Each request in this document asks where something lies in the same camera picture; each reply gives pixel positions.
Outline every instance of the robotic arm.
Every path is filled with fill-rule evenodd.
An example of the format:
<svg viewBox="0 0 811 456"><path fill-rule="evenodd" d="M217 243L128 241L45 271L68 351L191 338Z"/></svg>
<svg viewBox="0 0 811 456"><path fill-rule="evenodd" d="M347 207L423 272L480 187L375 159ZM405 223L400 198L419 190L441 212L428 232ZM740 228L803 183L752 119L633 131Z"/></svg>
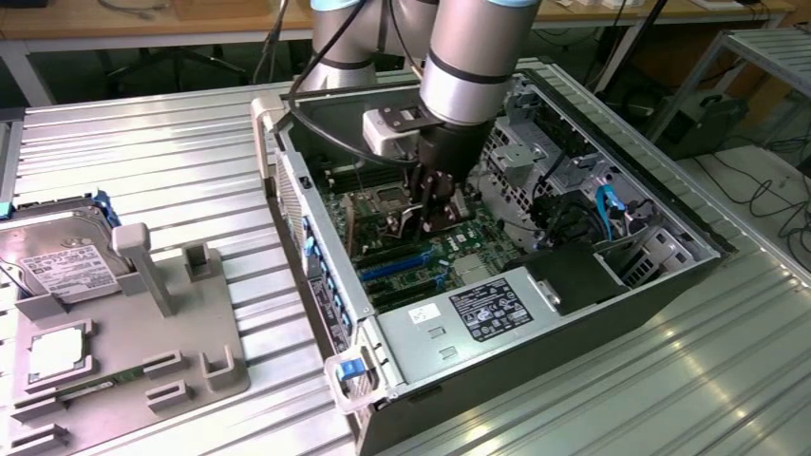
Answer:
<svg viewBox="0 0 811 456"><path fill-rule="evenodd" d="M479 161L540 0L361 1L312 0L316 51L361 9L301 87L372 83L373 52L427 55L417 105L367 112L364 137L381 157L416 156L411 198L421 203L421 230L439 231L465 216L455 197Z"/></svg>

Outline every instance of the power supply label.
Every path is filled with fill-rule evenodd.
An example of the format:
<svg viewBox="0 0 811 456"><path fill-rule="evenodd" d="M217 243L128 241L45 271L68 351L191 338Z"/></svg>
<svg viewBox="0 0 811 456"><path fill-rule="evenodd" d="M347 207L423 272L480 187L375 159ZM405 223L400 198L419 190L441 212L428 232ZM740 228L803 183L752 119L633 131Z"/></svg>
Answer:
<svg viewBox="0 0 811 456"><path fill-rule="evenodd" d="M504 278L453 294L451 304L476 342L484 342L532 321Z"/></svg>
<svg viewBox="0 0 811 456"><path fill-rule="evenodd" d="M74 295L114 284L114 275L94 245L20 260L38 283L56 296Z"/></svg>

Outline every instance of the white label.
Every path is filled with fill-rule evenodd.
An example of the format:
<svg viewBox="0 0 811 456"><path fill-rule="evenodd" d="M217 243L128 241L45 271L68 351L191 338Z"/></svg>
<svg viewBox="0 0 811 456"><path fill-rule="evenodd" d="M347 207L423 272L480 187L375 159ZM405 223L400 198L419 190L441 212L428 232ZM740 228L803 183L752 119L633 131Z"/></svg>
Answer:
<svg viewBox="0 0 811 456"><path fill-rule="evenodd" d="M68 296L114 284L114 275L94 245L20 260L38 283L56 296Z"/></svg>
<svg viewBox="0 0 811 456"><path fill-rule="evenodd" d="M411 316L411 321L413 321L416 325L431 318L436 318L441 314L436 304L431 303L408 311L408 315Z"/></svg>
<svg viewBox="0 0 811 456"><path fill-rule="evenodd" d="M48 377L73 370L81 361L81 330L66 328L44 334L32 342L28 371Z"/></svg>
<svg viewBox="0 0 811 456"><path fill-rule="evenodd" d="M68 394L61 395L60 401L69 401L70 399L76 399L77 397L90 394L92 392L105 390L106 388L112 388L113 386L114 386L113 382L100 383L98 385L96 385L93 387L86 387L84 389L77 390L76 392L69 392Z"/></svg>

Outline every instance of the black cable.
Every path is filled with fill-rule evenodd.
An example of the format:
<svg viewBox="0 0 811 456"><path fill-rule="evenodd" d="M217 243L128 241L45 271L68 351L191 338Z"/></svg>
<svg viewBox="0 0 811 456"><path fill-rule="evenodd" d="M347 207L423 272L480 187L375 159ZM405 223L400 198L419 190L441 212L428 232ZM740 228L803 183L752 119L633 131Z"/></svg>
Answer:
<svg viewBox="0 0 811 456"><path fill-rule="evenodd" d="M617 11L617 15L613 17L613 24L611 24L611 28L615 28L617 26L617 23L620 22L621 11L624 10L625 3L627 3L627 0L621 0L620 10ZM621 39L621 34L617 33L617 37L615 38L615 43L613 43L613 46L611 49L611 53L608 54L608 60L605 61L605 64L608 62L611 62L611 58L613 57L613 54L617 51L617 47L620 46L620 39ZM595 69L597 58L599 58L599 49L595 51L595 57L592 58L592 62L588 64L588 69L585 70L585 76L583 76L583 85L587 88L589 85L588 77L592 75L592 69Z"/></svg>
<svg viewBox="0 0 811 456"><path fill-rule="evenodd" d="M548 31L548 30L537 30L537 31L541 31L543 33L545 33L547 35L551 35L551 36L563 36L563 35L565 35L567 33L569 33L569 30L571 30L571 28L564 28L564 29L560 31L560 33L552 33L552 32L551 32L551 31Z"/></svg>
<svg viewBox="0 0 811 456"><path fill-rule="evenodd" d="M785 138L783 140L761 142L761 141L753 140L752 138L748 138L743 135L731 135L731 136L727 136L725 138L723 138L721 142L717 144L715 149L712 149L709 152L717 152L717 151L723 150L725 148L725 144L731 140L743 140L745 143L751 143L753 145L757 145L759 147L769 149L775 154L797 153L797 162L801 162L801 159L804 156L804 151L808 147L808 144L811 143L811 121L808 122L808 125L805 126L804 134L795 136L793 138Z"/></svg>
<svg viewBox="0 0 811 456"><path fill-rule="evenodd" d="M585 214L592 228L596 228L603 239L608 238L608 231L605 229L605 225L603 224L601 220L599 219L599 215L595 213L595 211L592 211L588 207L585 207L577 201L567 201L555 211L555 215L552 216L548 226L544 229L544 236L537 241L539 244L543 244L548 240L551 235L553 234L555 230L557 229L557 224L560 223L563 214L564 214L565 210L571 207L573 207L575 209L579 209Z"/></svg>
<svg viewBox="0 0 811 456"><path fill-rule="evenodd" d="M756 179L747 171L739 169L737 167L732 166L729 163L727 163L724 160L721 160L720 157L717 157L715 154L709 154L709 157L712 157L723 166L725 166L728 169L731 169L732 171L735 171L736 173L741 174L743 176L747 176L753 182L757 183L757 187L755 188L755 191L751 194L751 197L748 199L736 199L733 198L728 191L723 188L721 184L719 183L719 181L715 179L715 177L712 176L712 174L709 174L709 171L707 170L707 168L704 167L703 163L700 162L700 160L697 158L693 158L693 161L696 162L697 166L700 167L701 171L704 172L704 174L707 175L707 177L709 178L709 180L715 183L715 185L719 187L719 189L721 190L721 193L725 195L725 197L735 202L736 204L744 204L747 206L748 212L751 213L751 215L756 218L765 218L765 217L771 217L776 214L780 214L785 211L791 211L793 210L795 212L791 214L791 216L785 219L785 222L780 225L780 228L777 230L777 237L785 240L785 247L788 249L788 253L792 257L792 259L797 262L797 264L805 268L808 270L808 266L801 262L801 260L799 259L793 246L792 246L792 238L797 238L797 242L799 242L799 246L801 247L801 249L805 251L807 254L811 254L811 247L805 244L805 240L804 240L804 235L811 233L811 212L808 211L809 207L811 207L811 187L808 187L808 182L805 181L804 176L801 177L801 182L805 188L805 200L800 201L800 202L792 202L788 199L785 199L781 195L779 195L772 189L772 185L773 185L773 181L772 180L759 180ZM781 207L780 209L776 209L773 211L771 211L769 213L765 214L757 214L753 210L753 203L756 202L756 200L759 198L761 198L767 193L771 193L776 198L779 198L783 202L785 202L785 206ZM804 223L800 227L797 228L791 228L788 229L788 225L792 222L792 220L799 216L803 215L804 218Z"/></svg>
<svg viewBox="0 0 811 456"><path fill-rule="evenodd" d="M531 231L532 233L535 233L537 231L537 228L529 228L528 226L523 226L520 223L517 223L516 221L511 221L505 218L500 218L499 220L501 220L504 223L507 223L511 226L515 226L516 228L520 228L521 230L527 230Z"/></svg>
<svg viewBox="0 0 811 456"><path fill-rule="evenodd" d="M535 182L535 187L532 187L532 198L535 198L535 195L537 194L537 189L541 188L545 181L548 181L548 178L551 177L552 173L560 167L560 164L563 163L563 160L565 157L567 157L567 151L564 149L560 149L560 155L557 157L555 157L555 162L545 170L544 175L539 177L537 182Z"/></svg>
<svg viewBox="0 0 811 456"><path fill-rule="evenodd" d="M403 48L403 54L405 55L405 60L408 62L411 70L417 75L417 78L421 79L421 69L419 68L417 63L415 62L415 58L412 57L411 52L408 51L408 48L405 47L405 40L403 40L403 34L400 33L400 25L396 23L396 16L393 15L393 0L389 0L388 3L389 3L389 16L392 17L393 33L396 35L396 41L399 41L400 47Z"/></svg>
<svg viewBox="0 0 811 456"><path fill-rule="evenodd" d="M709 82L715 81L721 76L724 76L725 73L728 73L731 70L733 70L735 68L737 68L743 62L744 62L744 59L737 59L727 69L723 69L721 71L719 71L712 76L707 76L700 81L697 81L697 83L699 84L704 84L704 83L709 83Z"/></svg>
<svg viewBox="0 0 811 456"><path fill-rule="evenodd" d="M592 30L592 32L588 35L583 36L580 39L576 39L568 43L555 43L553 41L545 39L545 37L540 34L539 30L532 30L532 33L535 34L535 36L537 36L541 39L541 41L549 43L551 45L556 46L557 48L568 48L569 46L576 46L580 43L585 43L592 38L592 36L596 35L596 28Z"/></svg>
<svg viewBox="0 0 811 456"><path fill-rule="evenodd" d="M605 82L605 85L604 85L603 89L600 90L600 93L597 93L597 96L600 96L601 98L605 98L607 94L611 93L611 90L612 90L615 84L617 83L617 80L620 79L621 72L624 71L625 67L628 67L631 58L633 57L633 52L636 51L639 44L643 42L643 40L645 38L647 31L653 26L653 23L656 22L656 19L659 18L659 15L661 14L661 11L664 10L664 6L668 4L668 0L655 0L655 2L656 3L653 4L652 8L649 9L649 13L645 16L645 20L639 25L639 30L636 31L636 34L631 38L631 43L628 44L627 49L621 53L620 62L617 63L616 71L611 74L611 77L608 78L608 81Z"/></svg>
<svg viewBox="0 0 811 456"><path fill-rule="evenodd" d="M296 95L297 95L299 88L301 87L301 84L304 83L304 81L307 80L307 77L313 72L313 68L316 67L316 65L321 61L321 59L324 58L324 55L327 55L327 52L329 52L329 49L332 48L332 46L341 39L343 33L349 28L349 25L352 24L352 21L357 17L365 4L367 4L367 0L360 0L360 2L357 2L357 4L355 5L355 9L349 12L349 15L347 16L345 20L343 21L341 26L339 27L335 34L332 35L332 38L329 38L329 41L327 42L324 47L320 49L317 54L313 56L313 59L309 61L309 64L307 64L307 66L304 67L304 70L301 71L301 75L292 82L291 92L288 94L289 110L291 110L291 114L295 116L295 118L304 124L304 126L307 126L307 128L309 128L309 130L313 133L316 133L329 143L335 144L343 150L345 150L355 157L359 157L360 159L367 160L369 162L385 164L388 166L412 167L417 164L416 161L405 161L405 160L389 159L387 157L380 157L380 156L373 155L372 153L367 152L357 146L343 141L341 139L336 138L327 130L324 130L320 127L320 125L317 125L313 122L313 120L304 114L304 112L301 112L301 109L296 103Z"/></svg>
<svg viewBox="0 0 811 456"><path fill-rule="evenodd" d="M150 21L152 19L154 19L154 16L152 16L152 14L149 14L148 11L160 11L160 10L164 10L165 8L168 8L166 3L158 4L158 5L152 5L150 7L121 7L120 5L116 5L109 0L96 0L96 2L98 3L98 5L101 5L101 7L106 8L108 10L113 10L117 12L125 12L126 14L133 14L140 19L144 19L146 21Z"/></svg>
<svg viewBox="0 0 811 456"><path fill-rule="evenodd" d="M259 64L256 64L256 68L253 69L253 77L251 78L251 84L257 84L260 79L260 72L263 70L263 66L265 65L267 56L269 55L269 75L267 77L267 81L272 83L273 79L273 69L276 63L276 48L279 47L279 38L281 36L281 26L284 24L284 15L288 12L288 4L289 0L281 0L279 2L279 14L276 14L276 20L273 22L273 27L269 29L267 33L265 41L263 43L263 57L259 59Z"/></svg>

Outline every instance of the cable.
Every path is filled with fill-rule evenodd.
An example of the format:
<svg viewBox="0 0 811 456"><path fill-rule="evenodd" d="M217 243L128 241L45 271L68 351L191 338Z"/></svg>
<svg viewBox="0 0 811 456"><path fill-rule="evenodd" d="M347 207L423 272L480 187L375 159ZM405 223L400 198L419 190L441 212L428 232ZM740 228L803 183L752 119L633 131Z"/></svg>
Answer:
<svg viewBox="0 0 811 456"><path fill-rule="evenodd" d="M731 140L743 140L745 143L751 143L771 150L775 154L797 154L797 162L801 162L804 158L804 151L811 143L811 121L805 126L804 134L795 136L793 138L785 138L783 140L773 140L769 142L761 142L743 135L727 136L719 145L709 152L717 152L725 148L725 144Z"/></svg>
<svg viewBox="0 0 811 456"><path fill-rule="evenodd" d="M704 174L707 175L707 177L709 178L709 180L719 187L719 189L721 190L721 193L725 195L725 197L732 202L735 202L736 204L744 204L747 206L748 212L751 213L751 215L755 218L760 219L760 218L771 217L771 216L773 216L776 214L780 214L780 213L783 213L785 211L793 210L793 213L785 219L785 222L780 225L780 228L777 230L776 235L777 235L779 238L781 238L781 239L785 240L785 247L788 249L788 253L789 253L792 259L797 262L797 264L803 268L805 268L808 270L808 266L799 259L797 255L796 255L796 252L795 252L795 249L793 249L793 246L792 246L792 237L793 237L793 238L797 238L799 246L801 247L801 249L804 250L804 252L807 254L811 254L811 247L807 245L805 240L804 240L804 235L808 234L808 233L811 233L811 212L808 212L808 209L811 207L811 187L808 187L808 182L805 180L805 177L804 176L801 177L801 182L803 182L803 185L804 185L804 188L805 188L805 200L800 201L800 202L792 202L788 199L785 199L781 195L779 195L771 189L771 187L773 185L773 181L772 180L759 180L759 179L756 179L747 171L736 168L729 163L727 163L724 160L721 160L721 158L717 157L716 154L709 154L709 157L712 157L728 169L731 169L736 173L741 174L743 176L747 176L753 182L757 183L757 187L755 188L755 191L752 192L751 197L748 199L736 199L736 198L733 198L729 195L728 191L723 188L723 186L719 183L719 181L709 174L709 171L704 167L704 165L700 162L700 160L696 157L693 157L693 161L696 162L697 166L700 167L701 171L704 172ZM755 210L753 210L753 203L767 193L771 193L776 198L779 198L783 202L785 202L787 205L784 207L781 207L780 209L776 209L776 210L771 211L769 213L757 214L755 212ZM789 223L792 222L792 220L800 214L803 216L803 225L800 227L797 227L797 228L788 229Z"/></svg>
<svg viewBox="0 0 811 456"><path fill-rule="evenodd" d="M565 152L564 149L561 149L560 150L560 155L557 155L557 157L555 157L555 162L552 163L552 165L545 170L544 175L539 177L537 182L535 182L535 187L532 187L532 198L535 198L535 195L537 194L537 189L541 188L541 186L544 185L545 181L548 181L548 178L551 177L552 173L560 167L560 164L563 163L563 160L564 160L565 157L567 157L567 152Z"/></svg>
<svg viewBox="0 0 811 456"><path fill-rule="evenodd" d="M316 67L316 65L321 61L321 59L324 58L324 55L327 55L327 52L329 52L329 49L332 48L332 46L341 39L343 33L349 28L349 25L352 24L352 21L357 17L357 14L360 13L365 4L367 4L367 0L360 0L360 2L357 2L357 4L355 5L355 9L349 12L349 15L347 16L345 20L343 21L341 26L339 27L335 34L332 35L332 38L329 38L329 41L327 42L324 47L320 49L317 54L313 56L313 60L311 60L309 64L307 64L307 66L304 67L304 70L301 71L301 75L292 82L291 92L288 93L288 105L289 105L289 109L291 109L291 114L304 124L304 126L307 126L307 128L309 128L311 131L313 133L316 133L324 140L327 140L329 143L332 143L333 145L340 147L355 157L359 157L369 162L385 164L388 166L412 167L417 164L416 161L397 160L397 159L389 159L387 157L380 157L377 155L368 153L361 148L349 144L348 142L343 141L341 139L336 138L329 132L327 132L327 130L324 130L313 122L313 120L304 114L304 112L301 112L301 109L299 108L299 105L296 103L296 95L297 95L299 88L301 87L301 84L304 83L304 81L307 80L307 77L313 72L313 68Z"/></svg>
<svg viewBox="0 0 811 456"><path fill-rule="evenodd" d="M545 39L544 36L540 34L539 30L532 30L532 33L535 34L535 36L537 36L541 39L541 41L545 41L547 43L556 46L557 48L565 49L569 46L576 46L580 43L585 43L592 38L592 36L596 35L596 28L592 30L592 32L588 35L583 36L580 39L576 39L568 43L555 43L553 41Z"/></svg>
<svg viewBox="0 0 811 456"><path fill-rule="evenodd" d="M564 28L564 29L560 31L560 33L552 33L552 32L551 32L551 31L548 31L548 30L537 30L537 31L541 31L543 33L545 33L547 35L551 35L551 36L563 36L563 35L565 35L567 33L569 33L569 30L571 30L571 28Z"/></svg>
<svg viewBox="0 0 811 456"><path fill-rule="evenodd" d="M515 226L516 228L520 228L521 230L531 231L532 233L539 231L537 228L529 228L528 226L523 226L520 223L517 223L516 221L509 221L507 218L500 218L499 220L501 220L508 225Z"/></svg>
<svg viewBox="0 0 811 456"><path fill-rule="evenodd" d="M25 298L25 297L30 297L32 294L28 292L28 290L25 289L25 287L22 286L22 284L20 282L16 281L16 279L12 276L12 273L9 273L4 267L5 264L10 264L12 266L14 266L17 269L20 269L18 265L16 265L14 263L8 262L5 259L2 259L2 257L0 256L0 271L2 271L4 276L9 279L9 281L12 282L12 284L16 286L16 288L20 291L20 295Z"/></svg>
<svg viewBox="0 0 811 456"><path fill-rule="evenodd" d="M620 10L617 11L617 15L613 18L613 24L611 24L611 28L616 27L617 23L620 22L621 12L624 11L625 3L627 3L627 0L621 0ZM608 62L611 62L611 59L613 59L613 56L617 53L617 48L620 47L620 40L621 40L621 35L617 33L617 37L615 38L615 42L613 42L613 47L611 49L611 54L608 54L608 60L605 60L605 65L603 66L601 70L596 74L592 81L585 83L585 81L588 81L588 76L592 74L592 68L596 65L596 59L599 57L599 55L597 55L599 52L595 52L595 58L592 59L592 62L588 65L588 70L585 71L585 76L583 77L583 83L587 88L595 81L599 81L599 78L601 77L603 73L605 72L605 68L608 67Z"/></svg>
<svg viewBox="0 0 811 456"><path fill-rule="evenodd" d="M281 26L284 24L284 15L288 12L288 3L289 0L280 0L279 2L279 14L276 14L276 21L273 22L273 27L269 29L267 33L265 42L263 44L263 57L259 59L259 64L256 64L256 68L253 69L253 77L251 78L251 84L259 83L259 76L263 70L263 66L265 65L267 56L269 54L269 75L267 77L267 81L271 83L273 80L273 69L276 63L276 48L279 46L279 37L281 35Z"/></svg>
<svg viewBox="0 0 811 456"><path fill-rule="evenodd" d="M109 0L96 0L96 2L98 3L98 5L101 5L101 7L106 8L108 10L133 14L145 21L150 21L152 19L154 19L154 16L149 14L148 11L160 11L168 8L166 3L152 5L150 7L121 7L120 5L112 3Z"/></svg>
<svg viewBox="0 0 811 456"><path fill-rule="evenodd" d="M595 212L588 207L585 207L583 204L580 204L577 201L567 201L555 211L555 215L551 218L551 222L548 223L548 226L544 229L544 235L537 241L539 245L543 245L545 240L551 237L553 231L557 228L557 224L560 223L563 213L571 207L575 209L579 209L585 214L589 225L600 233L600 235L603 236L603 239L608 238L608 233L605 232L605 227L603 226L601 221L599 220L599 217L596 216Z"/></svg>
<svg viewBox="0 0 811 456"><path fill-rule="evenodd" d="M388 1L389 3L389 16L392 17L393 24L393 33L396 34L396 41L400 43L400 47L403 48L403 54L405 55L405 60L408 61L408 66L411 70L415 72L417 79L421 80L421 68L419 68L417 63L415 62L415 58L411 56L411 52L405 47L405 41L403 40L403 34L400 33L400 25L396 23L396 16L393 15L393 0Z"/></svg>
<svg viewBox="0 0 811 456"><path fill-rule="evenodd" d="M699 84L704 84L704 83L709 83L712 81L715 81L716 79L719 79L721 76L725 75L725 73L728 73L729 71L732 71L735 68L737 68L740 66L740 64L744 62L744 59L736 59L735 62L732 63L732 65L727 68L723 69L720 72L717 72L716 74L713 74L712 76L707 76L705 78L703 78L697 83Z"/></svg>

